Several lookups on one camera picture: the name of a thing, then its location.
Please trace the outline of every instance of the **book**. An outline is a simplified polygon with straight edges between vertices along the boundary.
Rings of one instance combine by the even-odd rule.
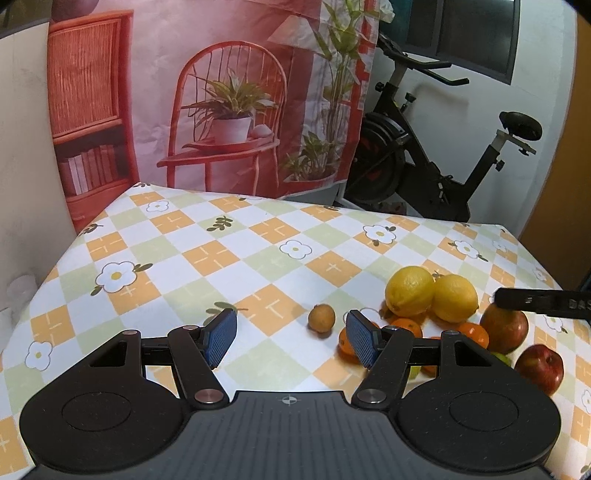
[[[103,159],[100,156],[100,147],[95,147],[93,151],[95,152],[96,167],[99,171],[99,182],[101,185],[104,185],[107,181],[105,179],[105,172],[103,171]]]
[[[76,186],[74,185],[74,179],[72,178],[69,159],[58,161],[57,168],[60,171],[61,185],[64,189],[64,195],[67,197],[76,195]]]
[[[100,152],[100,163],[102,165],[103,174],[105,176],[105,183],[114,181],[113,172],[111,165],[109,164],[109,147],[107,145],[101,145],[99,147]]]
[[[76,195],[79,195],[82,193],[82,188],[80,187],[80,179],[78,178],[78,171],[76,170],[76,159],[68,158],[68,165],[70,167],[72,182],[74,183],[74,191],[76,192]]]
[[[78,180],[80,181],[80,192],[86,193],[88,190],[90,190],[90,188],[88,186],[88,181],[86,180],[82,155],[75,156],[74,163],[76,164],[76,174],[78,175]]]
[[[88,159],[88,165],[90,170],[90,177],[87,176],[86,179],[90,179],[89,190],[92,190],[102,185],[99,177],[99,166],[97,165],[98,159],[95,156],[94,148],[86,152],[86,158]]]
[[[107,145],[107,154],[109,156],[109,168],[113,175],[113,181],[119,180],[119,170],[117,169],[117,162],[115,160],[115,147],[113,145]]]

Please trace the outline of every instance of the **white wall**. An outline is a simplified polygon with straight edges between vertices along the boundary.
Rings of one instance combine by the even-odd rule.
[[[572,83],[576,14],[563,0],[521,0],[519,40],[511,85],[457,66],[441,70],[470,84],[447,87],[409,71],[397,100],[412,92],[417,100],[407,118],[427,156],[444,174],[464,182],[501,127],[501,111],[533,116],[544,134],[525,157],[512,144],[501,152],[505,167],[491,170],[471,198],[471,221],[505,225],[518,235],[540,193],[566,116]],[[394,63],[376,51],[366,110],[375,106],[376,82],[390,77]]]
[[[40,284],[74,240],[47,105],[48,24],[0,40],[0,310],[30,271]]]

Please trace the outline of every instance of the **blue gripper pad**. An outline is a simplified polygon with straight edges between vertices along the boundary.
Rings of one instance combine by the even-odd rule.
[[[207,326],[203,327],[205,361],[216,368],[236,338],[238,319],[232,309],[224,309]]]
[[[355,350],[355,355],[365,368],[371,368],[379,355],[376,348],[379,328],[358,310],[351,310],[347,314],[346,328],[347,338]]]

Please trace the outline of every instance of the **table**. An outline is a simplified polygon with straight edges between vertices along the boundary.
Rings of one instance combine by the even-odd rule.
[[[18,434],[25,402],[124,329],[164,336],[232,306],[238,335],[216,370],[230,397],[242,389],[343,390],[350,398],[365,371],[337,353],[343,315],[359,309],[384,325],[384,286],[404,265],[468,278],[480,298],[475,322],[497,288],[558,288],[498,225],[136,184],[76,238],[0,358],[0,478],[19,478],[32,465]],[[318,303],[337,313],[322,338],[306,327]],[[562,480],[578,478],[591,462],[590,328],[528,319],[528,337],[512,357],[533,343],[562,356],[564,381],[553,396],[562,431],[548,466]],[[427,319],[423,330],[430,336],[441,328]],[[147,375],[174,390],[169,368]]]

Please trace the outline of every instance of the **yellow lemon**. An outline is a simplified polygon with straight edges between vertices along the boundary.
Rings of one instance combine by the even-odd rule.
[[[399,317],[419,315],[429,308],[435,282],[423,267],[404,267],[386,285],[386,305]]]
[[[478,294],[467,278],[444,275],[435,281],[431,310],[441,320],[465,322],[478,309]]]

